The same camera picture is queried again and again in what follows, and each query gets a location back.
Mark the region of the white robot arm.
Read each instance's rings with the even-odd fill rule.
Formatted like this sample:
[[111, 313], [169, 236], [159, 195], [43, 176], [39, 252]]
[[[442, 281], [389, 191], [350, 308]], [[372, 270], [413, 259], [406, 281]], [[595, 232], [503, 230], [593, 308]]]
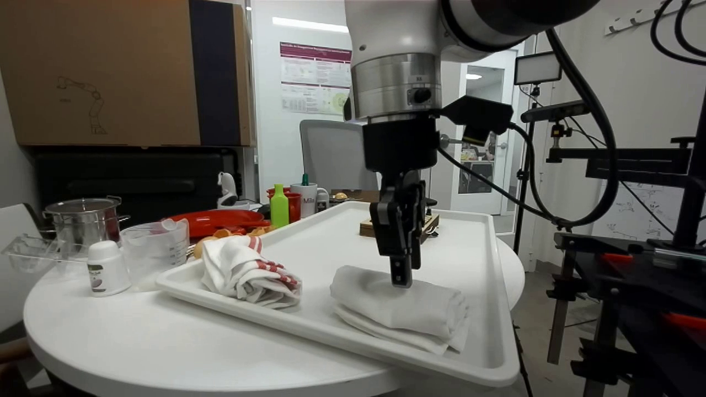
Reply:
[[436, 164], [441, 118], [482, 138], [510, 127], [512, 109], [441, 99], [441, 63], [474, 61], [587, 14], [597, 0], [343, 0], [352, 45], [350, 112], [362, 123], [364, 165], [381, 176], [370, 206], [389, 283], [421, 266], [424, 181]]

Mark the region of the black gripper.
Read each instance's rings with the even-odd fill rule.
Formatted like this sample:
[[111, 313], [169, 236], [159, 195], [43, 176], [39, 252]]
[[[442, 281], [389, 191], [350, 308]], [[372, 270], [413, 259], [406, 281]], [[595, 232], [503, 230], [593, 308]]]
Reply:
[[389, 256], [389, 281], [413, 285], [421, 266], [424, 181], [436, 164], [439, 133], [432, 118], [367, 123], [362, 127], [364, 165], [381, 176], [370, 206], [376, 252]]

